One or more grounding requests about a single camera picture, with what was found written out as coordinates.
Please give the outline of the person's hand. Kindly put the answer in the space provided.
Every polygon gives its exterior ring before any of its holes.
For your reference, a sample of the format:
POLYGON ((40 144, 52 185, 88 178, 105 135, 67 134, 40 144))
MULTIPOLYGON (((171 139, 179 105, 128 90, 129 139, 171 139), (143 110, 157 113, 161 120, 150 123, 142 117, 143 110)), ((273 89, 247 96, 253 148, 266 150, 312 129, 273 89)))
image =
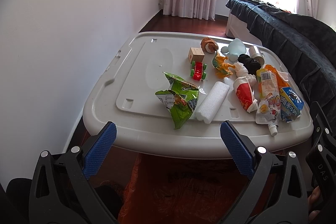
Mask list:
POLYGON ((308 217, 308 223, 311 223, 313 219, 319 214, 319 210, 311 210, 311 207, 314 205, 314 203, 319 199, 319 195, 321 193, 321 190, 319 186, 317 186, 311 193, 311 195, 308 197, 308 205, 309 205, 309 217, 308 217))

